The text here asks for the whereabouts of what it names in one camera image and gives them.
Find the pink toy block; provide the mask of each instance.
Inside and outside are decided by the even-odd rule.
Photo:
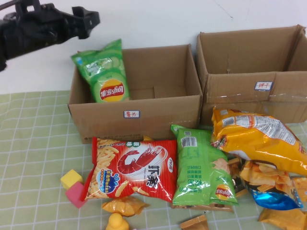
[[[77,208],[81,208],[87,202],[87,200],[80,200],[83,187],[83,184],[81,184],[80,182],[76,182],[65,193],[69,201]]]

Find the white label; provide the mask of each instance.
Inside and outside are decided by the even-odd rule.
[[[223,123],[223,127],[225,126],[229,126],[229,125],[234,125],[235,124],[235,118],[232,117],[228,117],[222,120]]]
[[[245,128],[256,128],[270,138],[295,144],[295,136],[279,120],[267,116],[236,116],[236,124]]]
[[[168,161],[167,161],[167,168],[168,168],[168,170],[169,170],[170,173],[173,172],[173,167],[174,167],[173,159],[168,158]]]
[[[251,116],[236,116],[236,125],[237,126],[242,126],[244,128],[249,128],[252,126],[252,117]]]
[[[181,139],[182,147],[197,147],[196,137],[184,137]]]
[[[124,118],[139,118],[141,113],[139,110],[125,110]]]
[[[221,116],[228,114],[227,109],[221,110],[220,113]]]
[[[259,91],[271,90],[272,85],[273,85],[272,81],[258,81],[255,85],[255,90]]]
[[[254,120],[254,127],[268,137],[295,144],[294,135],[279,120],[267,116],[254,116]]]

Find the red shrimp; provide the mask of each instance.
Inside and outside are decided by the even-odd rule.
[[[145,167],[146,165],[148,165],[161,152],[162,152],[161,146],[157,146],[153,150],[152,146],[149,145],[149,148],[144,153],[142,153],[137,160],[135,160],[134,158],[130,164],[125,164],[125,160],[127,159],[128,156],[139,154],[139,152],[136,150],[127,152],[119,159],[117,163],[117,169],[121,174],[134,173],[140,170],[141,168]]]

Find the yellow cube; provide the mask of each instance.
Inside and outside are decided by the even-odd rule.
[[[66,190],[78,181],[83,184],[82,177],[74,169],[70,170],[61,178],[62,185]]]

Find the cardboard box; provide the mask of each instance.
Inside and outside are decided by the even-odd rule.
[[[202,93],[190,45],[123,50],[130,101],[93,103],[75,69],[69,110],[82,142],[173,139],[171,124],[196,128]]]
[[[196,49],[202,125],[212,125],[214,106],[307,120],[304,27],[200,33]]]

